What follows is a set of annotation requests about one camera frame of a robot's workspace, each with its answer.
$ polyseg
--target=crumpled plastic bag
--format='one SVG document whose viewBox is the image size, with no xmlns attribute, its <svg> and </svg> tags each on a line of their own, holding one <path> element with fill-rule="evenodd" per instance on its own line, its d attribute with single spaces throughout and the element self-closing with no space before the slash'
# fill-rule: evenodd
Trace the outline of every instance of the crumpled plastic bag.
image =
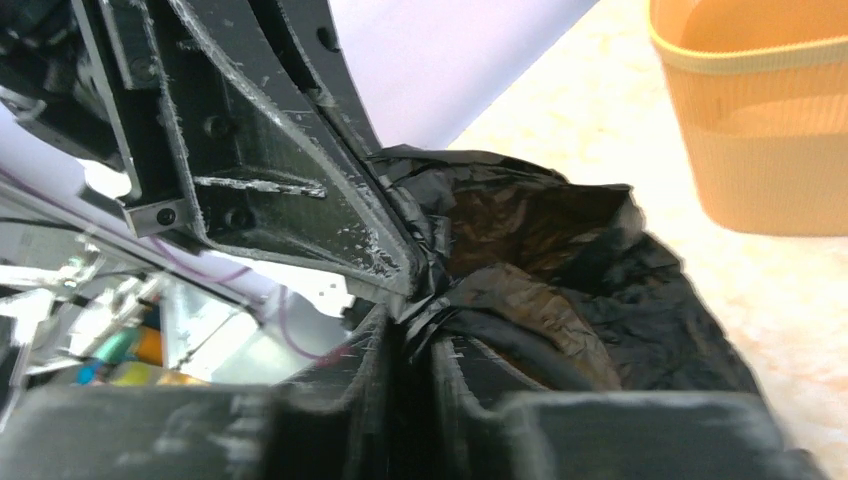
<svg viewBox="0 0 848 480">
<path fill-rule="evenodd" d="M 427 290 L 401 315 L 413 358 L 483 312 L 546 340 L 595 390 L 758 394 L 629 186 L 487 152 L 395 147 L 372 167 L 429 257 Z"/>
</svg>

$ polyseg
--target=screw hole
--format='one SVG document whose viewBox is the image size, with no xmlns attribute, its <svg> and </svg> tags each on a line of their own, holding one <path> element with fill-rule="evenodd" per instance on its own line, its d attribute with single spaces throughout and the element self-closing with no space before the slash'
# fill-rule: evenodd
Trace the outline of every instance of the screw hole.
<svg viewBox="0 0 848 480">
<path fill-rule="evenodd" d="M 342 51 L 341 47 L 339 47 L 339 39 L 336 37 L 336 32 L 327 27 L 321 27 L 318 29 L 317 33 L 318 41 L 321 42 L 321 45 L 323 45 L 324 48 L 333 53 L 339 53 Z"/>
</svg>

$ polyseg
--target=floor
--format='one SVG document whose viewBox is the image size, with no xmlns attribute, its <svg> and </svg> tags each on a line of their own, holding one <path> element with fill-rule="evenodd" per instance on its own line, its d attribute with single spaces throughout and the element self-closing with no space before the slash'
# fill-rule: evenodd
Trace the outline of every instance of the floor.
<svg viewBox="0 0 848 480">
<path fill-rule="evenodd" d="M 848 238 L 716 226 L 695 197 L 644 3 L 600 0 L 451 146 L 629 183 L 793 441 L 848 479 Z"/>
</svg>

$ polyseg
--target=orange plastic container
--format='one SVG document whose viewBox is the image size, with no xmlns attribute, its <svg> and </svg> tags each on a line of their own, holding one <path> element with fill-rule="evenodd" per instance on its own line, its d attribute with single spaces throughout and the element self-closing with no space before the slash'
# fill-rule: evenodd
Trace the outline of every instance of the orange plastic container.
<svg viewBox="0 0 848 480">
<path fill-rule="evenodd" d="M 704 211 L 848 235 L 848 0 L 649 0 Z"/>
</svg>

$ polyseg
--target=purple wire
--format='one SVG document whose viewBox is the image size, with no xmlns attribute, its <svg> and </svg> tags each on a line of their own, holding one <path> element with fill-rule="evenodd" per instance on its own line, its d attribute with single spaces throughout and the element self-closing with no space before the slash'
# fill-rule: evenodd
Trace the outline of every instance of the purple wire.
<svg viewBox="0 0 848 480">
<path fill-rule="evenodd" d="M 38 189 L 27 185 L 26 182 L 21 180 L 17 175 L 12 173 L 9 169 L 7 169 L 2 164 L 0 164 L 0 175 L 6 177 L 9 181 L 11 181 L 13 184 L 15 184 L 16 187 L 27 192 L 28 194 L 32 195 L 33 197 L 53 206 L 55 208 L 58 208 L 59 210 L 62 210 L 65 213 L 68 213 L 68 214 L 71 214 L 71 215 L 74 215 L 74 216 L 78 216 L 76 214 L 76 212 L 71 211 L 70 209 L 66 208 L 64 205 L 60 204 L 59 202 L 56 202 L 52 198 L 43 195 L 41 192 L 38 191 Z M 115 230 L 112 230 L 111 228 L 104 227 L 102 225 L 97 225 L 97 227 L 102 228 L 103 230 L 106 230 L 107 232 L 111 233 L 112 235 L 122 236 L 121 234 L 119 234 Z M 196 279 L 201 280 L 201 281 L 205 281 L 205 282 L 209 282 L 209 283 L 222 284 L 222 283 L 227 283 L 227 282 L 231 282 L 233 280 L 236 280 L 237 278 L 240 278 L 240 277 L 242 277 L 242 276 L 253 271 L 250 267 L 245 266 L 245 267 L 242 267 L 242 268 L 236 270 L 235 272 L 233 272 L 229 275 L 224 275 L 224 276 L 218 277 L 218 278 L 211 277 L 211 276 L 206 275 L 205 273 L 203 273 L 203 272 L 201 272 L 201 271 L 199 271 L 195 268 L 192 268 L 191 266 L 186 265 L 186 264 L 182 263 L 181 261 L 179 261 L 177 259 L 177 257 L 168 250 L 168 248 L 165 246 L 165 244 L 159 238 L 150 237 L 150 241 L 153 244 L 153 246 L 156 248 L 156 250 L 163 257 L 165 257 L 169 262 L 173 263 L 180 270 L 183 270 L 183 272 L 187 272 L 189 274 L 187 276 L 195 277 Z M 280 300 L 280 304 L 279 304 L 279 318 L 278 318 L 278 320 L 279 320 L 280 331 L 283 335 L 283 340 L 286 342 L 286 344 L 288 344 L 288 347 L 291 348 L 298 355 L 300 355 L 300 356 L 302 356 L 302 357 L 304 357 L 308 360 L 313 360 L 313 361 L 320 359 L 321 358 L 320 355 L 315 355 L 313 353 L 307 352 L 306 350 L 301 348 L 294 341 L 294 339 L 291 337 L 291 333 L 288 330 L 287 315 L 285 313 L 285 308 L 284 308 L 286 298 L 288 297 L 288 295 L 281 295 L 280 297 L 281 297 L 281 300 Z"/>
</svg>

